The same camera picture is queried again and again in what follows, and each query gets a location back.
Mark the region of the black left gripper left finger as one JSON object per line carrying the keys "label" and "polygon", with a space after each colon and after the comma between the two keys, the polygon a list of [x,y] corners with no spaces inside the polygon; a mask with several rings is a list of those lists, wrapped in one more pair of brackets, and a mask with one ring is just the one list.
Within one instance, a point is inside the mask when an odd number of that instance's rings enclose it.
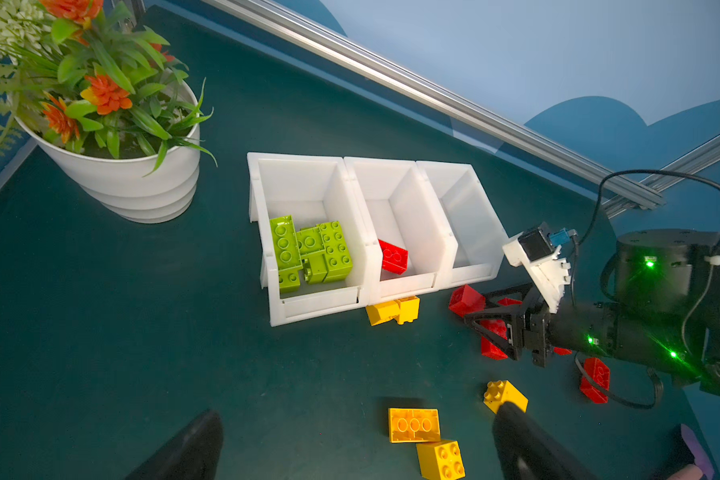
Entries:
{"label": "black left gripper left finger", "polygon": [[206,409],[126,479],[214,479],[223,441],[220,414]]}

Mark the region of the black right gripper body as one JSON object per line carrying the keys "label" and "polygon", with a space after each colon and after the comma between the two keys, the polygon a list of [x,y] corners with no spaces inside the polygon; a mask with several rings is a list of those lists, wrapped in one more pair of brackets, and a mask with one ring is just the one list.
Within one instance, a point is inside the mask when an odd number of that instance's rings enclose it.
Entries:
{"label": "black right gripper body", "polygon": [[564,299],[555,313],[539,293],[528,293],[512,320],[512,358],[527,350],[544,356],[554,347],[652,367],[690,383],[701,362],[681,339],[683,302],[589,302]]}

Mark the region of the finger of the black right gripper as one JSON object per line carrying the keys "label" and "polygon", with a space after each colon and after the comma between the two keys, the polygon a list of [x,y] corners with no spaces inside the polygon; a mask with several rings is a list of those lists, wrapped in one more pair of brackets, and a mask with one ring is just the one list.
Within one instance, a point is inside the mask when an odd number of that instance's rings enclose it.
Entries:
{"label": "finger of the black right gripper", "polygon": [[[498,300],[505,297],[522,300],[523,304],[509,307],[496,304]],[[523,326],[526,316],[539,304],[540,292],[533,283],[524,283],[489,292],[485,298],[487,300],[486,308],[463,317],[464,323],[478,320],[504,320],[513,326]]]}
{"label": "finger of the black right gripper", "polygon": [[514,360],[521,357],[521,349],[513,343],[512,328],[504,320],[466,321],[466,326],[481,337],[481,354],[492,360]]}

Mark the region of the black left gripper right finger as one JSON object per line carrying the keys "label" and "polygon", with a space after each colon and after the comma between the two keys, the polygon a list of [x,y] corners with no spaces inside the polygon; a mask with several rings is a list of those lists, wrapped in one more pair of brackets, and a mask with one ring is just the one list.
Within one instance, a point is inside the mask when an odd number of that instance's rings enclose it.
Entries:
{"label": "black left gripper right finger", "polygon": [[514,403],[499,407],[492,433],[505,479],[597,479]]}

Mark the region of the small red lego cube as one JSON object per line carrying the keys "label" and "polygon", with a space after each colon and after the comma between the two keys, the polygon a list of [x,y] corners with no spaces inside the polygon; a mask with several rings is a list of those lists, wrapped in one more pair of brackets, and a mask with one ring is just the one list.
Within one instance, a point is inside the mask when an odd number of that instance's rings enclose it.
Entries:
{"label": "small red lego cube", "polygon": [[448,304],[448,309],[461,318],[485,308],[486,298],[469,285],[454,290]]}

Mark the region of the green lego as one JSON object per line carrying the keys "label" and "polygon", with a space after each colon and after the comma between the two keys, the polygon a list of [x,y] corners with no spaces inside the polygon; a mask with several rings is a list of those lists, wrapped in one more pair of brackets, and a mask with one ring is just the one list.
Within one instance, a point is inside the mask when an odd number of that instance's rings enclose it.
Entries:
{"label": "green lego", "polygon": [[344,280],[353,269],[342,225],[338,221],[297,231],[290,215],[270,220],[281,294],[309,285]]}

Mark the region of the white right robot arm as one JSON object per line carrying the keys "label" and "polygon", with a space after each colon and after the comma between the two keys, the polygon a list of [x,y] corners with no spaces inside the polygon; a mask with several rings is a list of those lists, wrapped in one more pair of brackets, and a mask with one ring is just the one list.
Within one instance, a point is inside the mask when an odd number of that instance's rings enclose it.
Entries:
{"label": "white right robot arm", "polygon": [[643,230],[618,238],[599,277],[605,301],[579,299],[575,275],[558,253],[529,261],[519,238],[505,247],[532,282],[499,290],[494,303],[464,323],[512,360],[523,351],[543,366],[555,348],[643,365],[658,405],[671,375],[720,396],[720,235],[683,229]]}

